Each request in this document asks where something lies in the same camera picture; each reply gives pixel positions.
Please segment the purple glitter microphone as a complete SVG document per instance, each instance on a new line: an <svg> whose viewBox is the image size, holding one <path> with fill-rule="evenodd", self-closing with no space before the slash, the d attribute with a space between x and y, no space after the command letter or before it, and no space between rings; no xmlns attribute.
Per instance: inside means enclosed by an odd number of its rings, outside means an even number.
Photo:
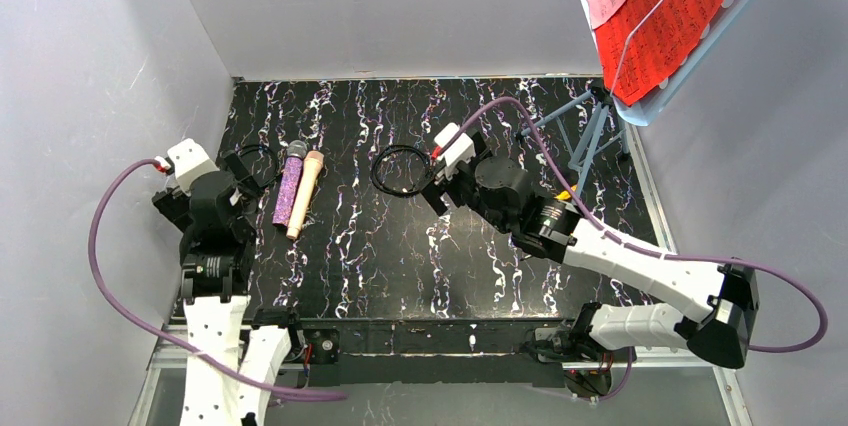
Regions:
<svg viewBox="0 0 848 426"><path fill-rule="evenodd" d="M308 146L301 140L290 142L286 149L283 172L272 218L272 224L274 226L282 227L288 225L307 153Z"/></svg>

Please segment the beige pink microphone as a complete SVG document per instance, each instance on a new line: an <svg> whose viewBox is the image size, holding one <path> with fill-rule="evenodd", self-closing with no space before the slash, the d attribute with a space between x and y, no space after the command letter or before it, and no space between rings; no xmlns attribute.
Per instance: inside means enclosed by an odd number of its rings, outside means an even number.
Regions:
<svg viewBox="0 0 848 426"><path fill-rule="evenodd" d="M321 152L312 150L307 153L286 230L286 237L292 241L300 236L303 229L315 184L323 166L324 155Z"/></svg>

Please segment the red sheet music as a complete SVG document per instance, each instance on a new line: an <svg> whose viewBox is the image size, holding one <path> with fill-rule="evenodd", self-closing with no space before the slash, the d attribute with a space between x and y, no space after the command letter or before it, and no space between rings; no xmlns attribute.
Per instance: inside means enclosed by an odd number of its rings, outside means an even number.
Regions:
<svg viewBox="0 0 848 426"><path fill-rule="evenodd" d="M604 82L627 108L688 58L724 0L626 0L594 30Z"/></svg>

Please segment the light blue music stand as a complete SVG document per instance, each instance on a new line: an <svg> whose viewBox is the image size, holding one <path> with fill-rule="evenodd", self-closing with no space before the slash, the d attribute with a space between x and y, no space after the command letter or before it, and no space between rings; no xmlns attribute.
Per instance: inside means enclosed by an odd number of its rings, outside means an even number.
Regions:
<svg viewBox="0 0 848 426"><path fill-rule="evenodd" d="M659 116L712 46L717 43L750 1L723 0L719 10L705 25L698 45L682 60L680 67L633 106L627 107L618 99L599 99L591 93L590 88L587 88L583 94L536 122L539 128L549 123L554 123L559 128L569 154L568 167L578 173L576 185L569 189L571 195L576 196L582 192L597 153L615 142L620 142L621 157L625 159L629 156L627 126L629 124L647 126ZM579 142L572 145L566 133L563 115L587 101L593 102L587 124Z"/></svg>

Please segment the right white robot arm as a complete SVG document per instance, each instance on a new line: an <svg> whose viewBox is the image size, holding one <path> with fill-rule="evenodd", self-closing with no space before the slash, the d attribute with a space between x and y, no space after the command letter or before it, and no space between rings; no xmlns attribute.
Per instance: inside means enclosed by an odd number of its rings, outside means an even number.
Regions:
<svg viewBox="0 0 848 426"><path fill-rule="evenodd" d="M439 215L447 211L445 196L468 207L532 257L594 271L657 298L654 305L583 306L567 345L681 348L720 367L745 365L759 309L753 269L674 261L667 250L620 232L607 234L506 158L461 162L450 177L430 179L422 195Z"/></svg>

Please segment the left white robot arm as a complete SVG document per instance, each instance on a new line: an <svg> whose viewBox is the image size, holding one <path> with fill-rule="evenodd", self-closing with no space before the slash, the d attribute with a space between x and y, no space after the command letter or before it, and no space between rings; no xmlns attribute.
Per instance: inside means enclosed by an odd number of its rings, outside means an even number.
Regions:
<svg viewBox="0 0 848 426"><path fill-rule="evenodd" d="M187 208L179 298L193 348L180 422L261 425L271 401L264 387L275 382L292 338L286 319L276 319L252 327L247 345L240 345L255 228L232 173L184 173L177 183Z"/></svg>

